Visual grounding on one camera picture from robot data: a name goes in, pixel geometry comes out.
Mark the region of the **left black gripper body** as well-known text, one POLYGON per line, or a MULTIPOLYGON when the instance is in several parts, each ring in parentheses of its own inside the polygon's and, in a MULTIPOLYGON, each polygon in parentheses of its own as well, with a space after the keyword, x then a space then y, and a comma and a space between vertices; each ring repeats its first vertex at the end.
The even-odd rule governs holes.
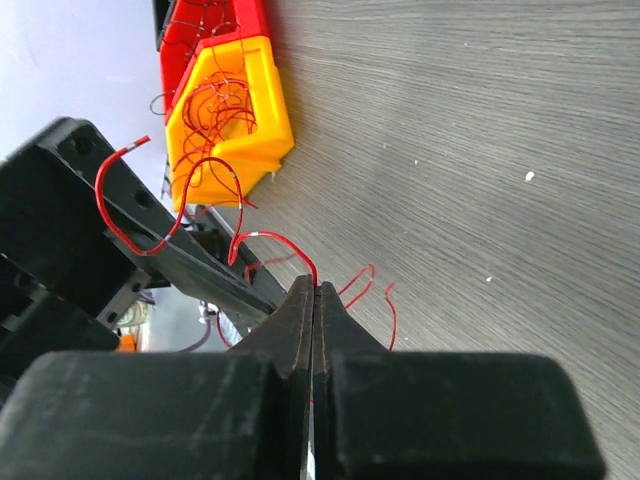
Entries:
POLYGON ((38 357, 119 346, 117 320, 152 278, 106 226, 94 193, 114 152, 60 117, 1 162, 1 397, 38 357))

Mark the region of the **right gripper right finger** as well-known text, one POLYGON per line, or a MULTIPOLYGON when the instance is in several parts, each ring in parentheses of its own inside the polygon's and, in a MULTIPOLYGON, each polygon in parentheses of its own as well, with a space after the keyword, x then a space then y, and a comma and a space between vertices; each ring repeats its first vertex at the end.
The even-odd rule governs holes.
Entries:
POLYGON ((322 284, 313 312, 320 479, 602 479, 577 390, 531 353, 391 352, 322 284))

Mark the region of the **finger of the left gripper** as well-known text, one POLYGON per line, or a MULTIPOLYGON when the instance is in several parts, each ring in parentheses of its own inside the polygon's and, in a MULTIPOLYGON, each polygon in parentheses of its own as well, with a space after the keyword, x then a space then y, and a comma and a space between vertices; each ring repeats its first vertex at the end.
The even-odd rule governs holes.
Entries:
POLYGON ((111 240, 136 267, 149 276, 161 276, 181 293, 214 303, 253 320, 261 320, 275 311, 276 305, 262 293, 241 281, 229 268, 209 255, 197 241, 171 241, 158 254, 134 254, 109 230, 111 240))

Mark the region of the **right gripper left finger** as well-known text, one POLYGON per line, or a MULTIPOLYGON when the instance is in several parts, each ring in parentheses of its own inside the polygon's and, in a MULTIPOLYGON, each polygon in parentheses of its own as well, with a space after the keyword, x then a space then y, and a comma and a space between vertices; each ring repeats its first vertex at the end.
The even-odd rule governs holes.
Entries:
POLYGON ((224 353, 51 352, 1 412, 5 479, 297 479, 314 283, 224 353))

